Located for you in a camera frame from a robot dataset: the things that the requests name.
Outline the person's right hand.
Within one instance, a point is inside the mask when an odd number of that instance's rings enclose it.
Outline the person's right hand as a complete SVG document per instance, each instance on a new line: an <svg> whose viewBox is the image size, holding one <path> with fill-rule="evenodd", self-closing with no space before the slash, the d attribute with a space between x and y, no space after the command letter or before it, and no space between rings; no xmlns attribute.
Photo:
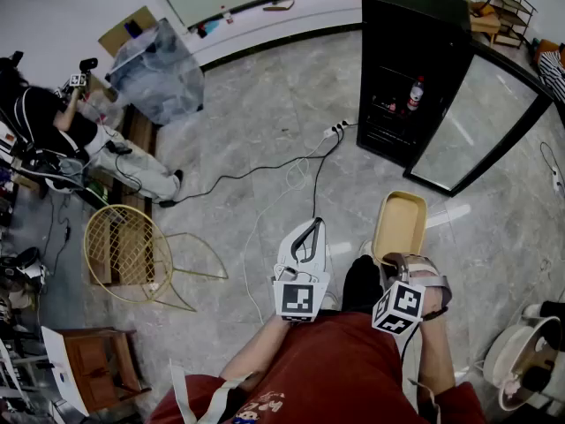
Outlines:
<svg viewBox="0 0 565 424"><path fill-rule="evenodd" d="M442 289L439 287L426 288L422 315L438 312L442 309Z"/></svg>

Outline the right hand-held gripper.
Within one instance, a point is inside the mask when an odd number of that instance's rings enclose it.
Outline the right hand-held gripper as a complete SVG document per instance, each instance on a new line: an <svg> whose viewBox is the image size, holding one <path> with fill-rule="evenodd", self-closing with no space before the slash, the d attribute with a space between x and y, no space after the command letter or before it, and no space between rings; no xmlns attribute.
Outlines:
<svg viewBox="0 0 565 424"><path fill-rule="evenodd" d="M401 336L423 321L432 320L448 310L452 291L446 276L435 264L419 254L389 253L383 257L383 295L373 306L372 327ZM427 289L439 289L441 307L423 311Z"/></svg>

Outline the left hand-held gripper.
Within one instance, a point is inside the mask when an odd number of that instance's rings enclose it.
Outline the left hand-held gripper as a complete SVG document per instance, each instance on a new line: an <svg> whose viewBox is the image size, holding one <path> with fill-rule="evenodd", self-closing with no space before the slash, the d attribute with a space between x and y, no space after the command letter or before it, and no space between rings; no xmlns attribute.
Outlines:
<svg viewBox="0 0 565 424"><path fill-rule="evenodd" d="M275 312L288 322L312 322L326 294L326 227L312 218L291 231L281 242L274 265Z"/></svg>

